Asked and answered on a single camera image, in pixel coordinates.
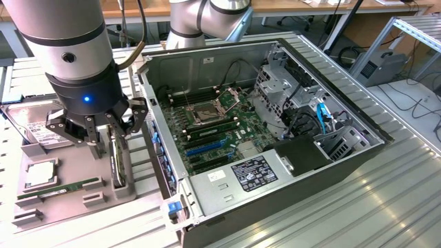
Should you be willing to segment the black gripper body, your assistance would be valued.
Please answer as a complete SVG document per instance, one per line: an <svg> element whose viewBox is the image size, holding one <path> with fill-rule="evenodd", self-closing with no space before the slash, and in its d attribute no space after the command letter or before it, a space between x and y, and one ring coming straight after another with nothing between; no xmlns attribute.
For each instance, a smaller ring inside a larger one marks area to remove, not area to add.
<svg viewBox="0 0 441 248"><path fill-rule="evenodd" d="M96 124L107 124L107 113L122 118L130 103L123 93L116 63L111 63L96 76L82 80L60 79L48 73L46 76L70 119L84 123L90 116Z"/></svg>

